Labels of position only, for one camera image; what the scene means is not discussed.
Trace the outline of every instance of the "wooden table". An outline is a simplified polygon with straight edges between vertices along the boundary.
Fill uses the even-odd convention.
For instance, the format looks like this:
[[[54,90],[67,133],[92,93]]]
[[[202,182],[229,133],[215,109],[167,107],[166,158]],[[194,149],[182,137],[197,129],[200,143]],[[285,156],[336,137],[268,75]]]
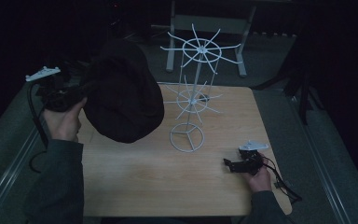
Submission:
[[[161,85],[164,102],[176,94]],[[88,217],[193,217],[243,216],[251,211],[251,192],[239,174],[232,174],[223,159],[239,161],[238,147],[255,140],[269,144],[253,93],[243,87],[212,87],[208,106],[191,121],[205,134],[202,147],[181,152],[170,142],[170,130],[187,116],[176,119],[177,104],[165,104],[161,125],[133,143],[117,143],[100,135],[80,119],[79,141],[84,143],[84,215]],[[273,161],[271,148],[263,153]],[[273,190],[285,214],[292,211],[286,195]]]

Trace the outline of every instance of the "gray floor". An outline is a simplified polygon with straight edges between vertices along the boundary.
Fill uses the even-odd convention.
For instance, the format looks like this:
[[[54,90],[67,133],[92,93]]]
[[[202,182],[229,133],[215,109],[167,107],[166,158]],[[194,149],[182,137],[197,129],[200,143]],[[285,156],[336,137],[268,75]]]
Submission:
[[[166,73],[167,52],[159,48],[168,45],[164,36],[156,36],[147,45],[140,43],[140,47],[157,81],[174,82],[178,80],[181,55],[176,53],[175,70]],[[248,87],[268,80],[278,72],[293,41],[293,38],[284,36],[249,37],[243,53],[248,77],[240,78],[236,65],[221,62],[214,84]],[[233,57],[229,50],[224,51],[224,55]],[[337,130],[326,112],[319,110],[313,102],[310,102],[313,109],[307,112],[309,125],[304,126],[296,112],[296,98],[289,99],[282,94],[284,84],[285,81],[263,91],[254,91],[254,94],[282,177],[304,199],[293,204],[289,217],[295,223],[358,223],[358,173]],[[0,180],[33,132],[25,94],[26,86],[0,119]],[[39,141],[35,142],[31,155],[42,148]],[[15,182],[8,181],[12,183],[9,191],[0,192],[0,223],[25,222],[21,206],[37,174],[31,172],[26,163],[19,169],[21,172],[13,179]],[[84,223],[99,223],[99,220],[85,217]],[[232,220],[236,223],[239,217]]]

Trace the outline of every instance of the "hand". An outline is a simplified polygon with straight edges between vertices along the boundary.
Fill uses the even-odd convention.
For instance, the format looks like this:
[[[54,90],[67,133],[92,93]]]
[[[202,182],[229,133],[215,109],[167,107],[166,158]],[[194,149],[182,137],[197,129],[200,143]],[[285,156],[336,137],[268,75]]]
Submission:
[[[80,110],[87,102],[84,98],[66,112],[54,112],[45,109],[43,117],[48,124],[48,130],[52,139],[77,142],[77,133],[81,127],[79,120]]]
[[[265,164],[268,164],[269,160],[264,158],[263,154],[261,154],[261,156],[263,157],[263,162]],[[251,188],[252,193],[256,193],[264,190],[272,190],[271,177],[265,165],[263,165],[255,175],[251,175],[249,173],[243,173],[241,175],[245,178],[246,182]]]

